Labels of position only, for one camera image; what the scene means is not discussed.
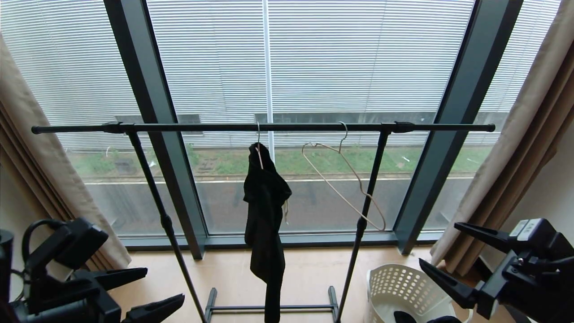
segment road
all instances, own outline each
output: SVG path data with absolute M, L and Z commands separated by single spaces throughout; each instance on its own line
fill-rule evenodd
M 377 181 L 374 198 L 387 221 L 387 228 L 397 217 L 410 179 L 381 179 Z M 458 203 L 470 185 L 471 178 L 449 178 L 439 195 L 425 229 L 444 228 L 456 211 Z M 357 214 L 321 180 L 288 182 L 293 191 L 289 198 L 288 224 L 283 232 L 354 230 Z M 334 180 L 333 185 L 357 209 L 361 210 L 364 196 L 357 181 Z M 368 180 L 363 181 L 366 190 Z M 157 209 L 145 183 L 87 183 L 102 213 L 119 234 L 163 234 Z M 243 202 L 242 181 L 198 182 L 201 205 L 210 233 L 242 233 L 247 219 L 247 203 Z M 174 219 L 176 232 L 182 233 L 165 183 L 158 190 L 166 210 Z M 381 216 L 371 204 L 369 212 L 377 226 Z

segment white vertical pipe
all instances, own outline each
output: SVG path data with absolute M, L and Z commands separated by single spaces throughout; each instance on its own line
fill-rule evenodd
M 267 0 L 261 0 L 263 4 L 263 47 L 265 49 L 265 89 L 267 93 L 267 122 L 273 123 L 273 96 L 271 86 L 271 54 L 269 50 L 269 10 Z M 273 131 L 267 132 L 269 138 L 269 155 L 275 162 L 275 140 Z

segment baseboard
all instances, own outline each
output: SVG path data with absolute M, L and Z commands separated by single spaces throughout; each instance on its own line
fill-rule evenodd
M 483 281 L 487 281 L 490 276 L 492 276 L 492 271 L 490 271 L 489 267 L 486 265 L 484 260 L 481 257 L 478 257 L 476 262 L 473 265 L 474 269 L 480 275 L 480 278 Z M 519 310 L 513 308 L 512 306 L 503 305 L 510 316 L 514 319 L 516 323 L 532 323 L 532 321 L 528 318 L 528 316 L 522 314 Z

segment white wall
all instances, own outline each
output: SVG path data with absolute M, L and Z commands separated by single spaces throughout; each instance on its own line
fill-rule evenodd
M 502 227 L 511 231 L 518 221 L 546 218 L 554 228 L 574 243 L 574 124 L 559 144 L 558 153 L 540 171 L 530 189 Z M 502 252 L 486 247 L 482 259 L 493 270 L 503 258 Z
M 12 258 L 12 268 L 21 271 L 24 262 L 21 255 L 22 235 L 28 225 L 37 220 L 31 208 L 27 205 L 21 192 L 16 188 L 14 180 L 0 166 L 0 228 L 11 231 L 14 234 L 14 248 Z M 34 231 L 30 241 L 30 248 L 39 245 L 49 235 L 45 228 L 38 228 Z M 56 278 L 64 279 L 70 270 L 57 263 L 51 262 L 48 272 Z M 13 300 L 22 290 L 22 280 L 16 276 L 11 276 L 10 299 Z

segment rack base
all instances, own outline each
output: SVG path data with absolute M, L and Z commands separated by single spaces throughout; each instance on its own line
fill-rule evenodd
M 333 314 L 333 322 L 336 323 L 337 313 L 339 311 L 339 304 L 337 303 L 337 296 L 335 294 L 335 288 L 329 286 L 327 290 L 329 295 L 330 304 L 325 305 L 282 305 L 281 311 L 288 311 L 290 313 L 297 312 L 331 312 Z M 211 316 L 213 314 L 219 313 L 260 313 L 265 310 L 265 306 L 215 306 L 215 299 L 217 298 L 217 289 L 212 288 L 210 291 L 210 297 L 207 300 L 207 306 L 205 307 L 205 319 L 208 323 L 211 323 Z

